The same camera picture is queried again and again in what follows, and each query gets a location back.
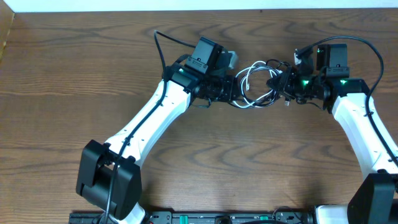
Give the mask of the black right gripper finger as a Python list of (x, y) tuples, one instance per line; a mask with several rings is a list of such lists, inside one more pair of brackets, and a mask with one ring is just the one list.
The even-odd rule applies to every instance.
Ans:
[(278, 97), (285, 96), (284, 88), (285, 84), (283, 83), (274, 83), (274, 82), (267, 82), (267, 86), (275, 92)]
[(266, 84), (268, 86), (281, 86), (282, 85), (282, 78), (283, 78), (283, 74), (280, 74), (278, 76), (275, 76), (275, 77), (272, 77), (272, 78), (268, 79)]

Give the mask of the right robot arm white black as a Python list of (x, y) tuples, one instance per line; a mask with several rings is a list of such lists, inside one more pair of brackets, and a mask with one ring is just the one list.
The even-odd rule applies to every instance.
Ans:
[(295, 52), (295, 66), (267, 81), (276, 93), (305, 104), (323, 102), (343, 128), (363, 174), (346, 205), (317, 205), (304, 223), (397, 223), (397, 145), (383, 125), (364, 80), (350, 78), (346, 44)]

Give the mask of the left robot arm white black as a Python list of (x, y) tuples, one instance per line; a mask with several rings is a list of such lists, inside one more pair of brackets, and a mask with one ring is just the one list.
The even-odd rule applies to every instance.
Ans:
[(196, 99), (229, 103), (237, 81), (234, 64), (176, 61), (167, 66), (156, 91), (125, 127), (104, 143), (91, 140), (81, 154), (76, 192), (104, 211), (100, 223), (141, 223), (141, 168), (161, 135)]

